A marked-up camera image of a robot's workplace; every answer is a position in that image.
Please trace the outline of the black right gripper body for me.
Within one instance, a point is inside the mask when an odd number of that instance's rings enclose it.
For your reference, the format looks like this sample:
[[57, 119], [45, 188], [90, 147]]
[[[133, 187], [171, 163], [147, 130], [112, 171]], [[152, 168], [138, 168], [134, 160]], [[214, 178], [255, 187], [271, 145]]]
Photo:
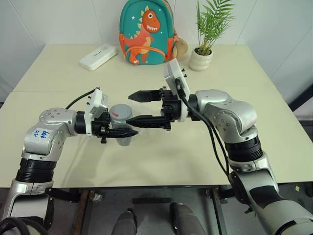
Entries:
[[173, 94], [171, 90], [162, 87], [160, 89], [162, 100], [161, 116], [165, 117], [164, 129], [171, 130], [171, 122], [175, 122], [181, 115], [181, 101], [177, 94]]

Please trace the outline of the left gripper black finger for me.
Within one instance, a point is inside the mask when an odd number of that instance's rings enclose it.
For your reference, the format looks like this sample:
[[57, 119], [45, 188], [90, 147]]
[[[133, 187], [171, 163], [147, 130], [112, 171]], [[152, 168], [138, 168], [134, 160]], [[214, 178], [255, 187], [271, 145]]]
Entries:
[[108, 138], [116, 138], [116, 139], [122, 139], [122, 138], [128, 138], [132, 137], [138, 134], [138, 131], [133, 129], [109, 129], [107, 131], [107, 137]]

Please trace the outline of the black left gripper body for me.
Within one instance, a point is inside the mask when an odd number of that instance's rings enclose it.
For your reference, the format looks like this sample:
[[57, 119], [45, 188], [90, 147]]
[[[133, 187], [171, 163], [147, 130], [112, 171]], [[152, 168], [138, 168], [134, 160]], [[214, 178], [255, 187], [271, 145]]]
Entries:
[[102, 144], [106, 144], [110, 132], [110, 114], [103, 112], [100, 117], [95, 118], [91, 122], [91, 130], [94, 136], [101, 139]]

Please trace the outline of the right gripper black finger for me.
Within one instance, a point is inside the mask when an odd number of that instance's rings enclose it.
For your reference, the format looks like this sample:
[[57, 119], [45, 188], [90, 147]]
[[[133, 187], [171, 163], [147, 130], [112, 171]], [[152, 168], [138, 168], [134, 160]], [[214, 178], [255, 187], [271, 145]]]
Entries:
[[169, 120], [165, 116], [139, 115], [126, 120], [126, 123], [139, 128], [169, 128]]
[[129, 100], [133, 100], [140, 103], [160, 101], [161, 94], [160, 90], [147, 90], [147, 91], [137, 91], [128, 96]]

